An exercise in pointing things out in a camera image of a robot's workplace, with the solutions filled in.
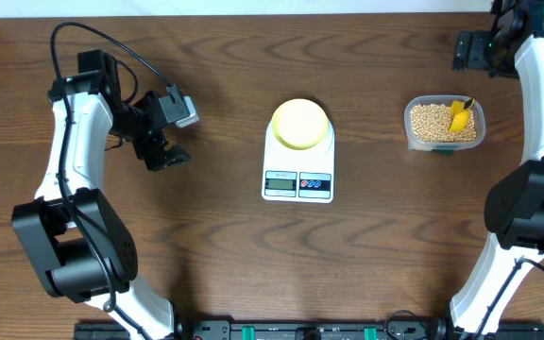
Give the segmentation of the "yellow measuring scoop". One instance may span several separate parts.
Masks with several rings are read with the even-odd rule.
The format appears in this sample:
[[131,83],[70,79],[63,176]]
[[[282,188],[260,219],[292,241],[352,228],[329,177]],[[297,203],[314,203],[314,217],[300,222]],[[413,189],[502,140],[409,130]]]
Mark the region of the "yellow measuring scoop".
[[452,121],[449,127],[451,132],[462,131],[468,123],[470,110],[475,104],[474,98],[469,98],[465,101],[454,100],[450,106]]

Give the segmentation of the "yellow-green bowl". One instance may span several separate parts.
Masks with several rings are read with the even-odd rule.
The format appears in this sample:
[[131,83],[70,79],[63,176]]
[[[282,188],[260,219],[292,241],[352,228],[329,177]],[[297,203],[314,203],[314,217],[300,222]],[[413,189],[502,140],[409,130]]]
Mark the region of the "yellow-green bowl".
[[291,99],[274,111],[271,130],[279,143],[293,150],[317,146],[329,131],[329,118],[314,101]]

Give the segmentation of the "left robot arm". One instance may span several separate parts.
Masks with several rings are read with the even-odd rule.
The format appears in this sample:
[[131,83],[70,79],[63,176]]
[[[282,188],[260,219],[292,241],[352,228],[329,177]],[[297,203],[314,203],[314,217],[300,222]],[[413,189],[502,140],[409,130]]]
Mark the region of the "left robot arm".
[[17,205],[12,226],[47,294],[105,311],[132,339],[188,339],[173,304],[139,275],[128,228],[103,194],[109,136],[132,143],[156,172],[187,162],[164,128],[198,120],[191,97],[175,85],[123,99],[121,61],[100,50],[77,56],[78,73],[48,93],[55,116],[49,162],[33,201]]

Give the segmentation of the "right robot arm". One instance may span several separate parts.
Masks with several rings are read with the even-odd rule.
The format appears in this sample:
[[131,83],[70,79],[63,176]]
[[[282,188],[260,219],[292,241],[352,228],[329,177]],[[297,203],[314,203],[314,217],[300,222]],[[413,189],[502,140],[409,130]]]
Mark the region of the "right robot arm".
[[518,79],[524,146],[520,166],[495,184],[484,204],[484,249],[463,288],[450,301],[443,339],[491,339],[503,333],[502,312],[544,259],[544,1],[492,4],[487,31],[463,31],[453,69],[484,70]]

